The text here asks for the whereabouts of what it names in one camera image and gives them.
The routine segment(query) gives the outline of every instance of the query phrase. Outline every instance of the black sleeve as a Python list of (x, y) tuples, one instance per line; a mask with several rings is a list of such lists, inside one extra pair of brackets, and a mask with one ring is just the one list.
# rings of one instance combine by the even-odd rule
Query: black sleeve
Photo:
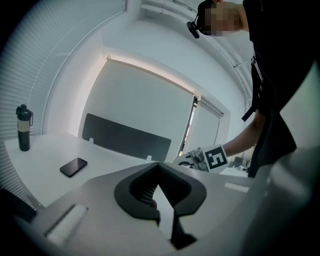
[(270, 104), (269, 104), (269, 100), (266, 94), (267, 91), (267, 85), (264, 84), (263, 85), (263, 95), (261, 95), (261, 93), (259, 93), (259, 88), (261, 83), (261, 79), (260, 76), (258, 74), (258, 71), (255, 67), (255, 65), (251, 65), (251, 75), (252, 75), (252, 105), (255, 105), (255, 110), (259, 110), (261, 115), (267, 116), (270, 110)]

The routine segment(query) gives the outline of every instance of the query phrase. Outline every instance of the person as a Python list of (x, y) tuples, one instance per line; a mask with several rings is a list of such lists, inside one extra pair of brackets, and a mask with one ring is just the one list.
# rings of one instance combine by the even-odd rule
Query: person
[(206, 0), (198, 6), (197, 29), (206, 36), (249, 33), (256, 65), (251, 65), (253, 121), (223, 145), (233, 156), (256, 145), (248, 176), (296, 149), (281, 109), (303, 82), (316, 57), (317, 8), (310, 2)]

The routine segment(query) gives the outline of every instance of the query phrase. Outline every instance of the person's arm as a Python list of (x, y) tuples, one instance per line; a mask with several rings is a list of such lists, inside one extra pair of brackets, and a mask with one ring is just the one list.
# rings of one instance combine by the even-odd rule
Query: person's arm
[(257, 144), (265, 121), (266, 117), (257, 109), (253, 121), (237, 137), (223, 145), (226, 156), (239, 154)]

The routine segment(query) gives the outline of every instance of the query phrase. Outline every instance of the black shirt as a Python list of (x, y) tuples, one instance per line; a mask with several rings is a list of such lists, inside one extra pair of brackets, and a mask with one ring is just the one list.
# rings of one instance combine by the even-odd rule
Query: black shirt
[(280, 110), (294, 95), (316, 56), (316, 8), (301, 1), (244, 0), (250, 40), (263, 76), (263, 96), (257, 91), (261, 79), (252, 67), (256, 109), (266, 116), (253, 152), (249, 177), (259, 167), (273, 164), (296, 149)]

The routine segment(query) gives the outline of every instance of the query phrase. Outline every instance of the black water bottle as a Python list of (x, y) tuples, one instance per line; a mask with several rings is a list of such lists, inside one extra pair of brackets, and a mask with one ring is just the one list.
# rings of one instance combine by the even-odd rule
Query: black water bottle
[(18, 106), (15, 113), (18, 118), (17, 128), (20, 150), (28, 151), (30, 149), (30, 127), (34, 122), (34, 113), (27, 109), (25, 104)]

